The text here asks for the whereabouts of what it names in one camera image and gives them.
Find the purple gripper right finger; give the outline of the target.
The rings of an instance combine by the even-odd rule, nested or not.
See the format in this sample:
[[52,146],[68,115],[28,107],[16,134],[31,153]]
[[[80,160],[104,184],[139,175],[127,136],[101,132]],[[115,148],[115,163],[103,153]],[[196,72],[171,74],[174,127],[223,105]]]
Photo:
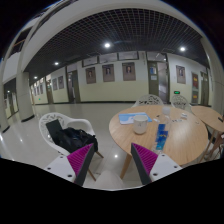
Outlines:
[[136,143],[131,144],[131,154],[143,185],[151,183],[150,172],[158,158],[151,150]]

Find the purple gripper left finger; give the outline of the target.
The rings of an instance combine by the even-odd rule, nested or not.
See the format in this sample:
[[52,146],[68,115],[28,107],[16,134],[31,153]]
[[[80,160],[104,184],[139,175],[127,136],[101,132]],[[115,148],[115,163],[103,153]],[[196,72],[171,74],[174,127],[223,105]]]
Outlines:
[[67,156],[67,159],[76,175],[74,181],[76,185],[83,185],[93,155],[94,144],[91,143],[74,151],[73,153]]

